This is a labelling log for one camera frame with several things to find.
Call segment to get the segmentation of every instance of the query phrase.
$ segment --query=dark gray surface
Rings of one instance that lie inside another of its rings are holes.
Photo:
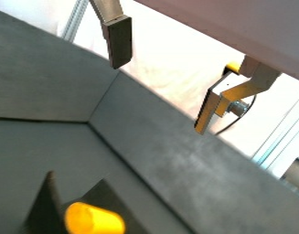
[[[0,12],[0,117],[87,122],[118,71]]]
[[[0,121],[0,234],[18,233],[50,170],[63,203],[106,178],[150,233],[190,233],[86,124]]]
[[[123,73],[90,123],[198,233],[299,234],[299,197]]]

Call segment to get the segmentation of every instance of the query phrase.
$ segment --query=yellow cylinder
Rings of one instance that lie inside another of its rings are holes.
[[[64,214],[70,234],[123,234],[126,227],[119,214],[86,203],[74,203]]]
[[[239,63],[237,62],[230,62],[227,65],[226,65],[226,68],[233,71],[233,73],[235,73],[237,75],[239,75],[239,69],[241,69],[241,65]]]

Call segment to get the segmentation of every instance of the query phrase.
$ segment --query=white wall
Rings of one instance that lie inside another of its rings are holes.
[[[76,0],[0,0],[0,11],[56,34]]]

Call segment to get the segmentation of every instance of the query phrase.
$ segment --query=yellow object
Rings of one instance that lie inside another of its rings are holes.
[[[235,73],[237,75],[239,75],[239,69],[241,69],[241,65],[238,62],[230,62],[226,65],[226,68],[233,71],[233,73]]]
[[[86,203],[74,203],[64,215],[66,228],[70,234],[123,234],[122,217]]]

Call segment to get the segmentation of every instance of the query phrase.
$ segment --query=metal rod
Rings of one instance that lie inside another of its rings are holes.
[[[82,18],[84,17],[88,2],[90,0],[76,1],[71,17],[68,18],[62,38],[70,42],[74,42],[75,40],[76,33],[79,30],[79,24]]]

